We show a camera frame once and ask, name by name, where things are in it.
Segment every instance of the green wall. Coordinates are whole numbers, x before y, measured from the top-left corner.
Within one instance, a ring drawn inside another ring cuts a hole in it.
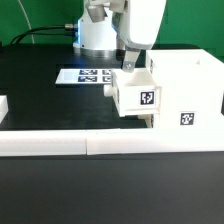
[[[32,27],[61,25],[82,14],[82,0],[21,0]],[[0,40],[3,45],[26,31],[17,0],[0,0]],[[72,43],[70,37],[35,37],[37,43]],[[224,56],[224,0],[168,0],[157,43],[186,43]]]

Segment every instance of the black table surface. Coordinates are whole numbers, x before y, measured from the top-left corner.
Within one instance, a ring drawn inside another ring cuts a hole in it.
[[[101,62],[75,57],[68,46],[4,47],[0,94],[8,96],[10,111],[1,129],[143,125],[134,117],[118,118],[112,101],[101,97],[102,87],[54,84],[62,67],[99,67]],[[120,62],[108,60],[106,66]],[[74,99],[81,108],[73,108]],[[84,110],[92,114],[79,113]],[[91,123],[89,116],[99,111],[104,117]],[[223,224],[224,153],[1,158],[0,223]]]

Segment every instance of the white plastic block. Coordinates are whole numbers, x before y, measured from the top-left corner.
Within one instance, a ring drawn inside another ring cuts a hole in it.
[[[146,67],[161,86],[159,128],[223,127],[222,62],[204,50],[151,50]]]
[[[160,87],[146,68],[125,73],[114,69],[113,98],[120,117],[159,113]]]
[[[2,131],[0,156],[86,155],[86,131]]]
[[[8,113],[8,103],[6,96],[0,96],[0,123]]]

